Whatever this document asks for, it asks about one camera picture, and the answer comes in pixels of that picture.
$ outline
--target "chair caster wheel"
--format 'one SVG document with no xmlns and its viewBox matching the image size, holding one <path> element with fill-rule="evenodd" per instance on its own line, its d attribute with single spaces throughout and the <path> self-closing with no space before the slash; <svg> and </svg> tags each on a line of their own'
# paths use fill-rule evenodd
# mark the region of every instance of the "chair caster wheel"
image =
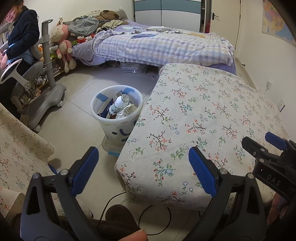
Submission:
<svg viewBox="0 0 296 241">
<path fill-rule="evenodd" d="M 57 107 L 63 107 L 64 106 L 64 102 L 61 100 L 58 104 Z"/>
<path fill-rule="evenodd" d="M 40 131 L 41 131 L 41 126 L 40 126 L 40 125 L 37 125 L 37 126 L 34 128 L 34 131 L 36 131 L 36 132 L 40 132 Z"/>
</svg>

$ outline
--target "purple bed sheet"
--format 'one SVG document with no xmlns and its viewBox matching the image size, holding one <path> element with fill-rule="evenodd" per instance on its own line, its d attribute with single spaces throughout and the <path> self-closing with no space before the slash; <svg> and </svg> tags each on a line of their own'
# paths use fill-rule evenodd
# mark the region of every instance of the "purple bed sheet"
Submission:
<svg viewBox="0 0 296 241">
<path fill-rule="evenodd" d="M 128 22 L 128 25 L 118 26 L 115 29 L 115 31 L 116 32 L 123 32 L 123 31 L 124 32 L 133 32 L 134 31 L 134 29 L 126 30 L 123 28 L 123 27 L 127 27 L 127 26 L 128 27 L 140 27 L 140 28 L 148 28 L 149 27 L 149 26 L 138 24 L 138 23 L 131 21 L 131 20 L 127 20 L 127 22 Z M 93 54 L 92 40 L 84 42 L 84 43 L 76 45 L 76 46 L 73 46 L 73 52 L 71 55 L 73 57 L 75 57 L 76 59 L 79 59 L 85 65 L 93 66 L 93 65 L 100 65 L 100 64 L 103 64 L 106 62 L 105 58 L 101 58 L 101 57 L 98 57 Z M 237 74 L 234 60 L 233 60 L 231 66 L 227 66 L 226 64 L 213 64 L 208 67 L 224 70 L 224 71 L 227 71 L 227 72 L 235 74 L 235 75 Z"/>
</svg>

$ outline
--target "chair base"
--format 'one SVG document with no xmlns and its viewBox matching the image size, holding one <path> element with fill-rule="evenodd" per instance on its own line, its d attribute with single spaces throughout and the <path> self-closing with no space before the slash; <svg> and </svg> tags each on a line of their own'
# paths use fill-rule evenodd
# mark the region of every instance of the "chair base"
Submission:
<svg viewBox="0 0 296 241">
<path fill-rule="evenodd" d="M 23 114 L 29 116 L 28 127 L 30 129 L 33 130 L 38 125 L 51 106 L 57 105 L 61 101 L 65 90 L 65 86 L 62 84 L 57 84 L 52 90 L 47 88 L 24 109 Z"/>
</svg>

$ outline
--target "woman's arm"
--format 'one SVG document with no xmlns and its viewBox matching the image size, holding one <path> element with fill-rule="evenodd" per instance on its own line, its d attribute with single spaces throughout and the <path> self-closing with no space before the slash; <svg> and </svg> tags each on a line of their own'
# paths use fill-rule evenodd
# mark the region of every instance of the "woman's arm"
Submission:
<svg viewBox="0 0 296 241">
<path fill-rule="evenodd" d="M 28 10 L 26 16 L 24 16 L 24 19 L 21 21 L 21 31 L 23 33 L 23 38 L 6 50 L 8 59 L 18 57 L 31 48 L 39 40 L 40 33 L 37 21 L 37 13 L 34 10 Z"/>
</svg>

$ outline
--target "black pants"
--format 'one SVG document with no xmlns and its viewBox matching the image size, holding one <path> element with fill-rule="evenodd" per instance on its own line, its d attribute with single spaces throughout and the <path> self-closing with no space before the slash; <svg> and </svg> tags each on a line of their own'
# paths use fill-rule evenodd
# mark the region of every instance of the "black pants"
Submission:
<svg viewBox="0 0 296 241">
<path fill-rule="evenodd" d="M 22 76 L 32 65 L 28 64 L 26 61 L 22 62 L 17 67 L 18 73 Z M 8 76 L 13 71 L 11 68 L 6 76 Z M 20 113 L 17 112 L 16 106 L 11 102 L 11 93 L 17 81 L 14 78 L 9 78 L 2 85 L 0 85 L 0 103 L 17 119 L 20 119 Z"/>
</svg>

